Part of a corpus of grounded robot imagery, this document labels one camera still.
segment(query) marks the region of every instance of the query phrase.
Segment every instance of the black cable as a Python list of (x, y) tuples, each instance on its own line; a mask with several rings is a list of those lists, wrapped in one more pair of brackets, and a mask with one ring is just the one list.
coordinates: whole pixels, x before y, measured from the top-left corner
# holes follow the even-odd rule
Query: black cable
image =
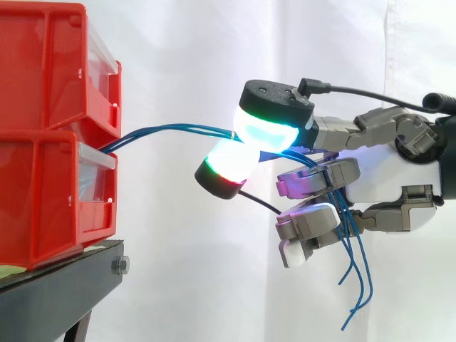
[(248, 192), (240, 190), (238, 192), (238, 194), (248, 198), (249, 200), (251, 199), (252, 201), (254, 201), (254, 202), (258, 203), (258, 204), (261, 204), (262, 206), (268, 208), (269, 210), (271, 210), (272, 212), (274, 212), (277, 215), (280, 215), (282, 213), (280, 210), (278, 210), (277, 208), (271, 206), (269, 203), (265, 202), (262, 199), (259, 199), (258, 197), (255, 197), (254, 195), (249, 194)]
[(385, 101), (392, 103), (393, 105), (399, 105), (400, 107), (409, 108), (416, 110), (418, 112), (428, 113), (428, 114), (436, 114), (438, 113), (436, 109), (424, 108), (419, 105), (413, 105), (412, 103), (407, 103), (397, 98), (390, 98), (389, 96), (385, 96), (382, 94), (372, 93), (370, 91), (355, 89), (355, 88), (347, 88), (347, 87), (337, 87), (331, 85), (331, 92), (332, 93), (345, 93), (345, 94), (354, 94), (365, 96), (367, 98), (375, 98), (376, 100)]

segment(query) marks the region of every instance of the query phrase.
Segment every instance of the glowing sensor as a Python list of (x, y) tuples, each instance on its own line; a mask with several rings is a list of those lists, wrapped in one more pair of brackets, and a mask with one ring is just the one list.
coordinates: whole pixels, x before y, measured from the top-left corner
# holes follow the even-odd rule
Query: glowing sensor
[(234, 129), (249, 146), (265, 152), (282, 152), (291, 146), (299, 129), (256, 118), (238, 107), (234, 114)]
[(198, 167), (195, 179), (214, 196), (237, 195), (259, 161), (259, 150), (233, 140), (220, 140)]

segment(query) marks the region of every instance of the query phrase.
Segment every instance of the white fabric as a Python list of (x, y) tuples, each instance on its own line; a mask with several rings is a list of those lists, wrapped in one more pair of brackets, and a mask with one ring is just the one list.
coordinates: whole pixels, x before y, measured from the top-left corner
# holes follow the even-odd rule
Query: white fabric
[[(385, 87), (417, 103), (431, 90), (452, 93), (450, 0), (82, 2), (123, 63), (124, 134), (178, 122), (232, 128), (253, 78)], [(313, 100), (317, 115), (342, 118), (380, 106), (343, 94)], [(359, 292), (354, 274), (336, 285), (348, 266), (343, 247), (284, 269), (264, 208), (218, 200), (194, 181), (216, 142), (166, 132), (119, 151), (115, 237), (125, 239), (131, 267), (94, 309), (88, 341), (452, 341), (450, 205), (414, 235), (365, 234), (375, 296), (341, 333)], [(274, 176), (294, 166), (261, 165), (245, 188), (291, 207), (277, 199)]]

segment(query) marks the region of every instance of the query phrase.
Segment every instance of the bolt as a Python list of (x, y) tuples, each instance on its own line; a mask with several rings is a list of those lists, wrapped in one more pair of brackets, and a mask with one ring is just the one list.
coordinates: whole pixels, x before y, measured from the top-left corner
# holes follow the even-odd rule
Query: bolt
[(130, 258), (128, 256), (116, 256), (111, 264), (114, 274), (127, 274), (130, 269)]

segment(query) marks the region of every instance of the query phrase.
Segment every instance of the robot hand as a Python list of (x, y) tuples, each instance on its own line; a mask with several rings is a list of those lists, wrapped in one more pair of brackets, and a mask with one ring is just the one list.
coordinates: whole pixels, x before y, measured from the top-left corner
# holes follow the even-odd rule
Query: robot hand
[[(333, 198), (334, 190), (340, 189), (350, 206), (373, 204), (364, 212), (351, 211), (359, 233), (365, 229), (412, 232), (434, 216), (443, 199), (456, 198), (453, 118), (434, 124), (402, 106), (378, 108), (353, 122), (314, 117), (309, 96), (327, 93), (328, 87), (331, 85), (306, 79), (298, 88), (249, 81), (239, 103), (250, 115), (294, 127), (299, 127), (296, 113), (301, 109), (301, 126), (293, 146), (328, 151), (317, 166), (278, 176), (281, 196), (303, 200), (277, 217), (285, 267), (304, 263), (313, 250), (344, 237), (336, 231), (342, 210)], [(453, 98), (430, 94), (423, 101), (424, 108), (408, 106), (428, 113), (453, 114), (455, 103)], [(279, 118), (274, 116), (277, 110), (282, 114)], [(242, 131), (238, 133), (244, 140)], [(347, 232), (355, 234), (351, 225)]]

